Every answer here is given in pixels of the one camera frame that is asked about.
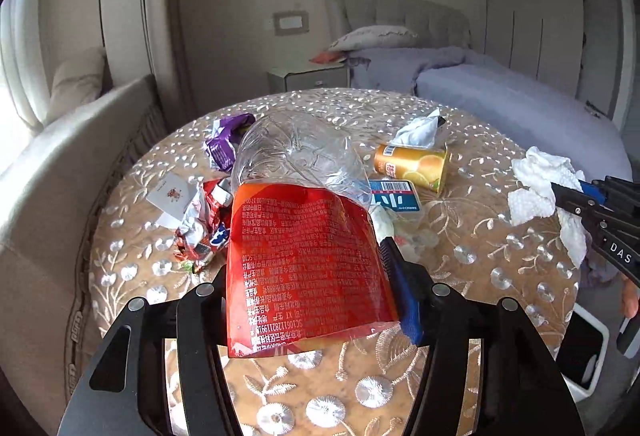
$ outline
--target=light switch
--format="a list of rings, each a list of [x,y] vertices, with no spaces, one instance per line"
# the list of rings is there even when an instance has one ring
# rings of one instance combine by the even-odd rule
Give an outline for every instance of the light switch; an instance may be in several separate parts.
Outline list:
[[[302,16],[289,16],[280,18],[280,28],[290,30],[291,28],[302,28]]]
[[[304,10],[288,10],[273,13],[276,36],[293,36],[309,31],[309,14]]]

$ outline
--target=crumpled tissue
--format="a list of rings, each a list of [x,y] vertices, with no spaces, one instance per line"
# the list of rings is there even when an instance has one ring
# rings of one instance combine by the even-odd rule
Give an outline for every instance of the crumpled tissue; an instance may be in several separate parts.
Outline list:
[[[373,232],[376,235],[376,241],[380,243],[383,239],[394,237],[394,224],[382,205],[373,203],[369,206],[369,215],[373,223]]]
[[[582,192],[582,171],[574,171],[571,160],[564,156],[549,155],[532,147],[525,158],[511,160],[513,175],[529,189],[517,189],[507,196],[511,224],[514,226],[534,217],[548,218],[556,211],[556,197],[551,182]],[[576,268],[580,267],[587,253],[585,230],[580,216],[558,208],[560,240]]]
[[[435,145],[439,116],[440,108],[436,108],[426,117],[415,118],[406,126],[398,129],[396,137],[389,142],[389,145],[407,145],[431,149]]]

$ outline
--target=orange can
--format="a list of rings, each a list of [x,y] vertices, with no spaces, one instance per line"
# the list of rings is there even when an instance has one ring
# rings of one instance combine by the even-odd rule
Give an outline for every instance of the orange can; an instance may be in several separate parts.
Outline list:
[[[376,150],[374,167],[380,174],[409,180],[437,194],[444,188],[448,151],[430,151],[383,143]]]

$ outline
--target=barcode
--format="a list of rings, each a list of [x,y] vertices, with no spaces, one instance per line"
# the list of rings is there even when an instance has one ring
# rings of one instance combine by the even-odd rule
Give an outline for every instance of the barcode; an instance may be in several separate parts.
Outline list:
[[[382,181],[383,191],[410,191],[411,186],[406,181]]]

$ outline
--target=nightstand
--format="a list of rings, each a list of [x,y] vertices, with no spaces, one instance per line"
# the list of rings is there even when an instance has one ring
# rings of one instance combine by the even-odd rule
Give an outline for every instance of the nightstand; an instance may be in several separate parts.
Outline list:
[[[349,70],[342,63],[309,62],[295,68],[273,68],[267,72],[267,79],[270,94],[314,88],[348,88]]]

